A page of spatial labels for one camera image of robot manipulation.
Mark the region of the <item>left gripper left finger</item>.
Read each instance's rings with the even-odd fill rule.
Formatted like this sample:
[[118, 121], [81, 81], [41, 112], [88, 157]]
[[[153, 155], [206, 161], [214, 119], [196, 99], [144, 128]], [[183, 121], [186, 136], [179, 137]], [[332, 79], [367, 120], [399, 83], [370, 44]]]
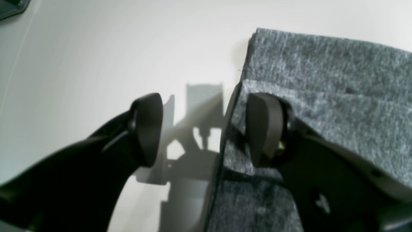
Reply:
[[128, 178], [155, 164], [160, 94], [146, 94], [88, 138], [1, 185], [1, 221], [32, 232], [106, 232]]

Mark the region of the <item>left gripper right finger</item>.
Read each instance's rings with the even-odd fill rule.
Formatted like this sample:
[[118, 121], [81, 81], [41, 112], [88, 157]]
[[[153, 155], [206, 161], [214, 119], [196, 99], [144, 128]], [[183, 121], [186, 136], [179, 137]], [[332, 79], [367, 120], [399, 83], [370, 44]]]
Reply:
[[411, 231], [411, 188], [322, 138], [282, 98], [248, 95], [246, 138], [253, 166], [281, 174], [305, 232]]

